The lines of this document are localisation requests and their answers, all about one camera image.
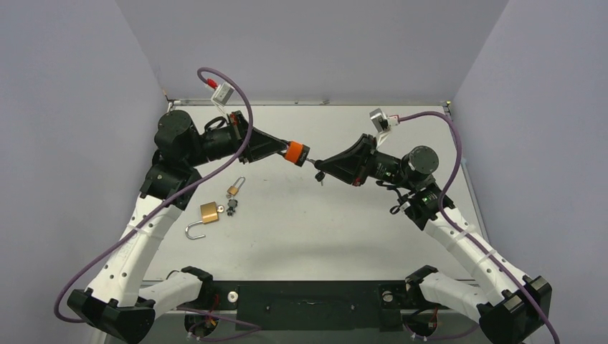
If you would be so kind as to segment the black headed key bunch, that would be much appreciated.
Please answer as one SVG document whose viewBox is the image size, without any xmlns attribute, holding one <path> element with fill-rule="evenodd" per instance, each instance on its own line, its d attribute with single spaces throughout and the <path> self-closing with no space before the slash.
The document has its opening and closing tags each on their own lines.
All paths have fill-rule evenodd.
<svg viewBox="0 0 608 344">
<path fill-rule="evenodd" d="M 323 171 L 318 171 L 315 174 L 315 180 L 321 185 L 324 186 L 324 179 L 326 177 L 326 173 Z"/>
</svg>

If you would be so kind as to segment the orange round padlock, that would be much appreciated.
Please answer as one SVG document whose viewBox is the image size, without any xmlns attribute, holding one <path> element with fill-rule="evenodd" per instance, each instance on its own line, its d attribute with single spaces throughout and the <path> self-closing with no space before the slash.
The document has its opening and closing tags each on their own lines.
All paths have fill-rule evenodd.
<svg viewBox="0 0 608 344">
<path fill-rule="evenodd" d="M 298 167 L 302 167 L 307 161 L 310 148 L 307 145 L 290 141 L 283 158 Z"/>
</svg>

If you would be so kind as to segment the small brass padlock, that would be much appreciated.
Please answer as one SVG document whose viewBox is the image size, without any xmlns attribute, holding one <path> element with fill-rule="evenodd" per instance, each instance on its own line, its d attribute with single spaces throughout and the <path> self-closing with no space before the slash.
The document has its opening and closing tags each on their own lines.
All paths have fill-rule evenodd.
<svg viewBox="0 0 608 344">
<path fill-rule="evenodd" d="M 234 198 L 239 193 L 239 190 L 245 181 L 246 178 L 244 176 L 238 177 L 237 180 L 227 189 L 226 197 L 228 199 Z"/>
</svg>

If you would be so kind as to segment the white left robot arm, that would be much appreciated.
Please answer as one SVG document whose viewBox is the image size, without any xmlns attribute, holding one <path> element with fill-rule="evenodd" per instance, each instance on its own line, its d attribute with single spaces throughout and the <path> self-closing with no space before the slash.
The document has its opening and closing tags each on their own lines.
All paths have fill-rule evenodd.
<svg viewBox="0 0 608 344">
<path fill-rule="evenodd" d="M 154 142 L 152 166 L 117 247 L 93 281 L 67 300 L 85 323 L 125 343 L 141 342 L 158 317 L 181 305 L 214 302 L 212 275 L 196 267 L 142 287 L 161 242 L 196 190 L 198 167 L 229 156 L 251 163 L 288 148 L 286 140 L 250 128 L 239 111 L 199 131 L 187 112 L 172 110 L 160 118 Z"/>
</svg>

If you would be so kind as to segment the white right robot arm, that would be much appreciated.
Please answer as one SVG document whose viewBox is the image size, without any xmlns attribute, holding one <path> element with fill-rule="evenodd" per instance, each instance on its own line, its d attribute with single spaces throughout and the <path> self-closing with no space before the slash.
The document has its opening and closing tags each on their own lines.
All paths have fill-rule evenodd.
<svg viewBox="0 0 608 344">
<path fill-rule="evenodd" d="M 414 306 L 439 304 L 474 321 L 492 343 L 522 343 L 548 318 L 552 288 L 542 277 L 530 277 L 485 241 L 437 185 L 438 155 L 419 145 L 397 158 L 378 149 L 377 139 L 362 135 L 345 151 L 314 163 L 318 179 L 332 176 L 352 186 L 372 178 L 398 191 L 394 213 L 405 214 L 436 240 L 474 279 L 459 282 L 425 266 L 406 279 L 404 296 Z"/>
</svg>

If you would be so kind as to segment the small black keys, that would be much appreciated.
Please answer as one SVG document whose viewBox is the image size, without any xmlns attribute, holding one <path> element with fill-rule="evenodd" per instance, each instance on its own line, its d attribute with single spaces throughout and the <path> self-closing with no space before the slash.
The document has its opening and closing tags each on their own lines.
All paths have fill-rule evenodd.
<svg viewBox="0 0 608 344">
<path fill-rule="evenodd" d="M 234 216 L 234 214 L 236 213 L 236 208 L 238 207 L 238 200 L 236 199 L 230 199 L 227 202 L 227 216 Z"/>
</svg>

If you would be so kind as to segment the large brass padlock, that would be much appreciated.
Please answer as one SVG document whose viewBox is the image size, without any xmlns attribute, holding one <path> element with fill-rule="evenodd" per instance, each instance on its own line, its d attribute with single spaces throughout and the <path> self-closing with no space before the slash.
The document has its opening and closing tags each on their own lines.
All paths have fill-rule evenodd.
<svg viewBox="0 0 608 344">
<path fill-rule="evenodd" d="M 209 202 L 202 204 L 199 207 L 200 220 L 188 224 L 185 227 L 184 234 L 189 240 L 197 240 L 206 238 L 206 234 L 195 234 L 193 228 L 196 226 L 203 226 L 219 221 L 219 215 L 224 212 L 225 206 L 218 204 L 217 202 Z"/>
</svg>

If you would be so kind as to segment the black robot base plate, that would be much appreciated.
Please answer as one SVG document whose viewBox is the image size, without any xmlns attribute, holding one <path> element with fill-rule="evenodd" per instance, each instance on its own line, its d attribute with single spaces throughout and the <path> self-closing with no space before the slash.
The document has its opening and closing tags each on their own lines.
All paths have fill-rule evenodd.
<svg viewBox="0 0 608 344">
<path fill-rule="evenodd" d="M 436 308 L 407 296 L 401 280 L 215 281 L 190 305 L 235 311 L 238 320 L 263 330 L 398 331 L 407 312 Z"/>
</svg>

